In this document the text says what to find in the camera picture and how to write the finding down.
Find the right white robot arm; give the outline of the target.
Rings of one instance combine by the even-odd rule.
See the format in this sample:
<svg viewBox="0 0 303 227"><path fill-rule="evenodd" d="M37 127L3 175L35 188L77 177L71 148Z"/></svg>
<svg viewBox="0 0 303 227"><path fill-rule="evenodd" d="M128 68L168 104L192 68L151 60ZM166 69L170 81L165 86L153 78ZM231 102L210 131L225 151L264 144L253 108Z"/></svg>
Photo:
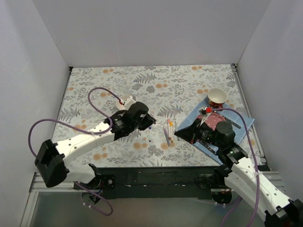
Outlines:
<svg viewBox="0 0 303 227"><path fill-rule="evenodd" d="M220 121L215 128L196 119L190 126L174 133L194 144L197 141L214 145L222 165L216 168L214 182L220 188L234 190L253 209L253 215L264 219L267 227L301 227L303 203L292 200L274 186L261 172L248 154L235 143L232 125Z"/></svg>

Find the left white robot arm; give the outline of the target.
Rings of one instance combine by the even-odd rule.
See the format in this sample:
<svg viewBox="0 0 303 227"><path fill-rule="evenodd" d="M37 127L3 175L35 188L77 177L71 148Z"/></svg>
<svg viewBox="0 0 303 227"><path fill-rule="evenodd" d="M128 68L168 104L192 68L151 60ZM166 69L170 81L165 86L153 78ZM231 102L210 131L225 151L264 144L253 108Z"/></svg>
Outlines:
<svg viewBox="0 0 303 227"><path fill-rule="evenodd" d="M149 128L156 123L156 119L148 111L145 104L135 102L127 110L105 119L88 133L58 142L44 141L35 159L35 166L46 187L52 188L62 182L79 182L90 189L98 188L101 178L97 168L92 164L77 166L73 161L86 152L126 137L135 130Z"/></svg>

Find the yellow marker pen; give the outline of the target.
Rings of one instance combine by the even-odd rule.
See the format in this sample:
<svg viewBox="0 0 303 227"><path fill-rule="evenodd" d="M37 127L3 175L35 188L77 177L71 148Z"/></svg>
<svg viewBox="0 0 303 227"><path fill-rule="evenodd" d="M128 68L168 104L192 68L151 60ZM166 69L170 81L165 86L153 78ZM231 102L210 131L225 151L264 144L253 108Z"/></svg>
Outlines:
<svg viewBox="0 0 303 227"><path fill-rule="evenodd" d="M170 141L171 142L174 142L174 140L173 140L173 122L172 121L170 121L169 122L169 135L170 135Z"/></svg>

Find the blue marker pen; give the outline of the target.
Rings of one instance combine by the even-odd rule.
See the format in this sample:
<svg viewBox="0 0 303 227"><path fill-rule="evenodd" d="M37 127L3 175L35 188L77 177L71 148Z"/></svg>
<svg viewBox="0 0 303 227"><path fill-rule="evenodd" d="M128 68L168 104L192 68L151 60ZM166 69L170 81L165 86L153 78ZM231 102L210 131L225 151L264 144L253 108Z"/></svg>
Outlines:
<svg viewBox="0 0 303 227"><path fill-rule="evenodd" d="M152 140L152 127L149 126L149 142Z"/></svg>

